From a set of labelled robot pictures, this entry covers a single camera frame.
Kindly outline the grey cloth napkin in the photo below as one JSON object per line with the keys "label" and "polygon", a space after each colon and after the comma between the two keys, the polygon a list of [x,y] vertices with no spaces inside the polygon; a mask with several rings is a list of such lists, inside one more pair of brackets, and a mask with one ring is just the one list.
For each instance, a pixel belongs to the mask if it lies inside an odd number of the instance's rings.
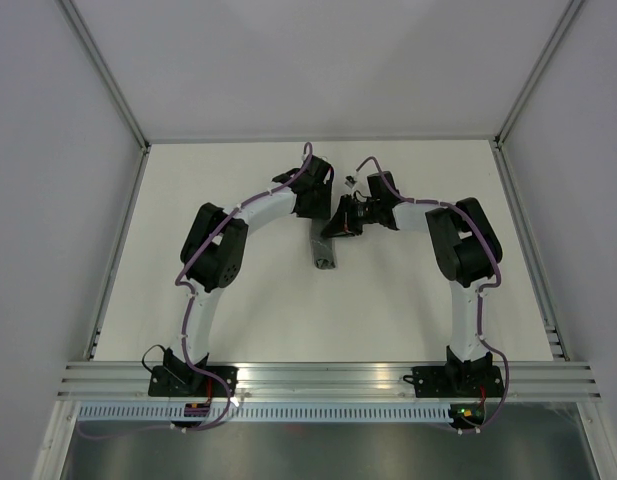
{"label": "grey cloth napkin", "polygon": [[333,241],[322,236],[322,230],[327,220],[312,219],[309,229],[309,243],[313,265],[319,270],[334,270],[337,268]]}

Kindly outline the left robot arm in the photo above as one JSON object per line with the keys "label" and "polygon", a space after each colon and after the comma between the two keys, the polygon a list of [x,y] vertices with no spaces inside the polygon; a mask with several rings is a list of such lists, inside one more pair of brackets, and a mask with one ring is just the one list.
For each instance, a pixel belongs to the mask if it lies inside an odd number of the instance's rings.
{"label": "left robot arm", "polygon": [[188,303],[177,339],[163,348],[162,363],[151,369],[151,397],[208,396],[226,383],[207,367],[210,332],[219,300],[240,272],[248,236],[288,216],[326,220],[331,212],[334,168],[310,153],[302,165],[272,179],[270,187],[224,209],[203,204],[180,253],[175,284],[187,289]]}

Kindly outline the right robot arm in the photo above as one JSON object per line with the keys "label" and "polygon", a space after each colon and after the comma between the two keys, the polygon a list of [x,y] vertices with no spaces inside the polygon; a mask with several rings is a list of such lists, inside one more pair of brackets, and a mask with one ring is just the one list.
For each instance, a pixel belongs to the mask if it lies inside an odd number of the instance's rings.
{"label": "right robot arm", "polygon": [[403,381],[419,399],[502,397],[506,383],[494,357],[503,353],[485,339],[484,306],[487,291],[501,284],[503,250],[481,204],[473,197],[455,204],[408,199],[389,172],[372,174],[367,183],[367,196],[352,191],[340,198],[321,235],[359,236],[368,224],[427,233],[451,290],[452,330],[445,363],[415,366]]}

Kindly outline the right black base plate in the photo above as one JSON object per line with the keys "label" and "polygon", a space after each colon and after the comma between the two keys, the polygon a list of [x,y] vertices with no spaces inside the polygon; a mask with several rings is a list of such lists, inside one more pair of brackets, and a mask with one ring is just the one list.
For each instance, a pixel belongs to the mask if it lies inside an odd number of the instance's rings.
{"label": "right black base plate", "polygon": [[500,398],[504,380],[497,366],[452,379],[444,366],[418,366],[411,369],[410,383],[417,398],[481,399]]}

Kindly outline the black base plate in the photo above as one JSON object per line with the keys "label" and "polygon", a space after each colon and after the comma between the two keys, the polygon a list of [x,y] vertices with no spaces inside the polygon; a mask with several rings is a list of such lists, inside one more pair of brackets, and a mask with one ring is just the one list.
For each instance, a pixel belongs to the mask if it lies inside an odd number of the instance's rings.
{"label": "black base plate", "polygon": [[500,398],[504,380],[497,366],[452,379],[444,366],[418,366],[411,369],[410,383],[417,398],[481,399]]}
{"label": "black base plate", "polygon": [[238,383],[238,369],[235,366],[210,366],[211,376],[191,370],[187,365],[159,365],[152,369],[148,387],[149,397],[210,397],[226,398],[226,389],[221,378],[233,394]]}

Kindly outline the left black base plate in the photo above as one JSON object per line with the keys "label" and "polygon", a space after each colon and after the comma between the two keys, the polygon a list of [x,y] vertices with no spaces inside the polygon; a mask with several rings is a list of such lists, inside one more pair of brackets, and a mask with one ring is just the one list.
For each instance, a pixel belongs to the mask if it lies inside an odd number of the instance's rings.
{"label": "left black base plate", "polygon": [[210,397],[226,398],[226,389],[221,378],[233,394],[238,383],[238,369],[235,366],[210,366],[211,376],[191,370],[187,365],[159,365],[152,369],[148,387],[149,397]]}

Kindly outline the aluminium front rail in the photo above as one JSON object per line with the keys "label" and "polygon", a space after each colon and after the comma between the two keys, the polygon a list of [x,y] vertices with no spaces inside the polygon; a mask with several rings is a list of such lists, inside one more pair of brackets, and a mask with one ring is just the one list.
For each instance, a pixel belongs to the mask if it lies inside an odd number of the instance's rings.
{"label": "aluminium front rail", "polygon": [[[403,381],[411,363],[234,363],[236,396],[265,401],[407,402],[414,387]],[[601,391],[585,362],[512,362],[511,402],[599,402]],[[138,362],[70,362],[57,400],[147,400],[150,373]]]}

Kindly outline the aluminium cage frame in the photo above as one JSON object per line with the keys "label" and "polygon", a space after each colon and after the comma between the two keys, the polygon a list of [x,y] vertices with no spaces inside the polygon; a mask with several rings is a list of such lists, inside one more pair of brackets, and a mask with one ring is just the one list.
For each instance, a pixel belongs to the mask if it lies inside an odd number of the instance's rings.
{"label": "aluminium cage frame", "polygon": [[[95,350],[157,360],[183,320],[174,280],[198,208],[235,203],[299,165],[305,142],[338,178],[392,171],[404,195],[478,198],[504,247],[486,331],[514,360],[546,360],[537,291],[490,141],[542,238],[562,210],[531,143],[538,86],[514,109],[563,1],[80,1],[77,9],[150,153]],[[368,226],[315,267],[306,220],[253,234],[210,336],[215,361],[440,360],[450,291],[429,238]]]}

